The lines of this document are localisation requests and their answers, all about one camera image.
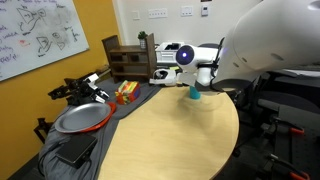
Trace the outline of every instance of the white wall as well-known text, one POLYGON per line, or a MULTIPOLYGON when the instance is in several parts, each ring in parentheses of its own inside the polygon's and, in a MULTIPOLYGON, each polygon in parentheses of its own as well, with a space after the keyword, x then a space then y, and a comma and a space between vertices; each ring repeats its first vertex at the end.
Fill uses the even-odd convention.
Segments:
POLYGON ((238 19, 261 0, 113 0, 123 45, 138 44, 138 32, 154 33, 155 42, 183 41, 192 45, 219 43, 238 19), (201 5, 209 16, 201 17, 201 5), (181 6, 193 6, 193 16, 181 17, 181 6), (148 9, 167 8, 168 17, 149 19, 148 9), (140 20, 133 20, 139 11, 140 20))

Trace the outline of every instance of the yellow wall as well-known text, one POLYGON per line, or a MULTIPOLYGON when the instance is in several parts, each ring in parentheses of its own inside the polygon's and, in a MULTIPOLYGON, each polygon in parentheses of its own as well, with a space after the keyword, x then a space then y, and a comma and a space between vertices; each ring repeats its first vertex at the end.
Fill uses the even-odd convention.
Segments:
POLYGON ((118 33, 112 0, 73 0, 90 50, 0 82, 0 179, 35 156, 42 143, 33 132, 38 117, 54 121, 66 100, 47 93, 63 79, 78 78, 106 64, 101 39, 118 33))

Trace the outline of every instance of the white robot head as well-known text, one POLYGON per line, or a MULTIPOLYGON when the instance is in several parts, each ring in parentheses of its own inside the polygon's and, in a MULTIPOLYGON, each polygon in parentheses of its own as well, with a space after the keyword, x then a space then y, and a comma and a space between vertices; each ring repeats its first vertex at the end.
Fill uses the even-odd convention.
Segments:
POLYGON ((216 58, 217 51, 213 48, 184 45, 177 51, 176 61, 186 72, 195 73, 199 64, 212 63, 216 58))

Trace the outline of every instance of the black case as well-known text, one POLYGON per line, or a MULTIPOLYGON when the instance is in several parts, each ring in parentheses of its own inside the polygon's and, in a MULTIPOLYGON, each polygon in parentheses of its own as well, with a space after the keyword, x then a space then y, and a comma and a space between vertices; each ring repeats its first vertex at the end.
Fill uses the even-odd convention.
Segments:
POLYGON ((74 135, 56 152, 56 156, 60 161, 78 169, 88 160, 96 144, 97 139, 93 136, 74 135))

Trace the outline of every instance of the teal cup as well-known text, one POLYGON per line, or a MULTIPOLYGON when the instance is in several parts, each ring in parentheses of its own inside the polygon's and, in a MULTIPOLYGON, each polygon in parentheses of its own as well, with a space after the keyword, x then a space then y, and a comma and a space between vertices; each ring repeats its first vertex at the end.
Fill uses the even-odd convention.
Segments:
POLYGON ((190 90, 190 98, 191 99, 200 99, 201 94, 197 91, 197 89, 193 86, 189 87, 190 90))

